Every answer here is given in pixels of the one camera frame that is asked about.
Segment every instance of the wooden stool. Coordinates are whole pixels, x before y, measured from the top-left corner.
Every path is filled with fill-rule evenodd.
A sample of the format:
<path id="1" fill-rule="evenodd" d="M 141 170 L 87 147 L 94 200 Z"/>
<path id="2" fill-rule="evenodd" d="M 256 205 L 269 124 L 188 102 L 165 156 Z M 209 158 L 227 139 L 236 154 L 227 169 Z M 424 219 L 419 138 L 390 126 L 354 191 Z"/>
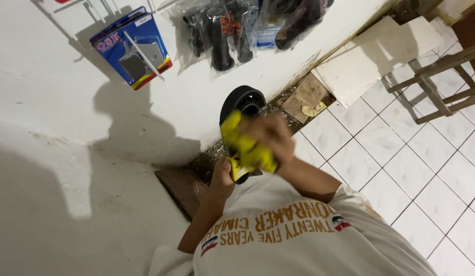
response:
<path id="1" fill-rule="evenodd" d="M 415 77 L 389 88 L 388 92 L 393 93 L 394 91 L 398 91 L 404 87 L 416 83 L 420 85 L 420 87 L 425 91 L 427 96 L 439 111 L 416 119 L 415 122 L 417 124 L 423 124 L 442 116 L 452 116 L 463 108 L 475 105 L 475 82 L 461 66 L 461 64 L 474 59 L 475 45 L 459 53 L 446 55 L 429 66 L 415 70 Z M 437 89 L 431 84 L 429 80 L 431 76 L 449 70 L 450 68 L 454 68 L 455 71 L 461 75 L 462 79 L 464 79 L 464 81 L 469 85 L 469 89 L 459 92 L 451 97 L 442 99 Z M 466 97 L 468 98 L 460 103 L 456 103 L 449 107 L 447 106 L 452 102 L 464 99 Z"/>

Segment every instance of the white wall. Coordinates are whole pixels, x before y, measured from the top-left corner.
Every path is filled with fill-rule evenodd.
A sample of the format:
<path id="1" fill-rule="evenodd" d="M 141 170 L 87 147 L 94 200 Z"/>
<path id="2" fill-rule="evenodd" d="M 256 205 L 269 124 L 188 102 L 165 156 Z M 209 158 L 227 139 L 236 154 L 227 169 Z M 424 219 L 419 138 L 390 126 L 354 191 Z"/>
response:
<path id="1" fill-rule="evenodd" d="M 438 9 L 445 15 L 453 18 L 457 22 L 461 19 L 461 14 L 475 4 L 475 0 L 444 0 L 438 5 Z"/>
<path id="2" fill-rule="evenodd" d="M 0 122 L 0 275 L 144 275 L 187 226 L 149 165 Z"/>
<path id="3" fill-rule="evenodd" d="M 271 99 L 312 56 L 338 46 L 387 2 L 336 0 L 323 23 L 294 51 L 260 53 L 255 62 L 217 79 L 211 79 L 207 61 L 179 74 L 174 60 L 164 73 L 165 83 L 154 79 L 132 91 L 95 51 L 85 52 L 69 40 L 38 1 L 53 3 L 0 0 L 0 119 L 161 165 L 184 163 L 219 138 L 219 113 L 234 88 L 250 85 Z M 125 5 L 136 8 L 147 1 Z M 72 33 L 88 29 L 79 34 L 86 39 L 102 28 L 82 5 L 58 16 Z M 176 57 L 185 41 L 161 14 L 155 20 L 170 56 Z"/>

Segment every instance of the white tiled floor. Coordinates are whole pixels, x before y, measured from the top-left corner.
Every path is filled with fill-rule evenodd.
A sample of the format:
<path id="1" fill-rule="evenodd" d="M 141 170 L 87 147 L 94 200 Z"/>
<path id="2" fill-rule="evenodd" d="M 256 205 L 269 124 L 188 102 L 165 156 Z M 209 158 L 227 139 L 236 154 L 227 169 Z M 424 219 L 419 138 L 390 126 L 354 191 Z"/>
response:
<path id="1" fill-rule="evenodd" d="M 431 24 L 446 43 L 421 66 L 462 49 L 450 28 Z M 398 68 L 348 110 L 334 103 L 296 135 L 296 154 L 365 194 L 439 275 L 475 276 L 475 106 L 417 125 L 414 116 L 437 110 L 420 87 L 386 91 L 410 70 Z M 453 70 L 432 81 L 443 97 L 468 88 Z"/>

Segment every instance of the hand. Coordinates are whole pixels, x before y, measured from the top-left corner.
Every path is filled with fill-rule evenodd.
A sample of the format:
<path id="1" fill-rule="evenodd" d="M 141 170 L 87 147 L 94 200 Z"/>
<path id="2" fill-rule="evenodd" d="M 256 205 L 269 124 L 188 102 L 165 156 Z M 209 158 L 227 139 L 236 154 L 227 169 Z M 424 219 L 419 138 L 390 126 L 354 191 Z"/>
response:
<path id="1" fill-rule="evenodd" d="M 271 150 L 279 165 L 277 173 L 294 159 L 295 143 L 281 113 L 243 118 L 239 127 L 243 133 Z"/>
<path id="2" fill-rule="evenodd" d="M 209 190 L 213 201 L 225 203 L 233 193 L 235 184 L 230 177 L 230 169 L 230 163 L 225 157 L 216 162 Z"/>

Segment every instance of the person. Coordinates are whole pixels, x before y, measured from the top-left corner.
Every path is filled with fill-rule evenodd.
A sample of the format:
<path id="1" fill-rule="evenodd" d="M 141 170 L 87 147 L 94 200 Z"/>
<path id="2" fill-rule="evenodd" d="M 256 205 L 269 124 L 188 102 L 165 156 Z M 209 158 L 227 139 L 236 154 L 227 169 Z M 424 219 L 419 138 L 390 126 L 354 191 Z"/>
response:
<path id="1" fill-rule="evenodd" d="M 294 156 L 281 114 L 243 120 L 270 148 L 273 175 L 234 186 L 219 160 L 178 249 L 156 248 L 155 275 L 436 275 L 367 198 Z"/>

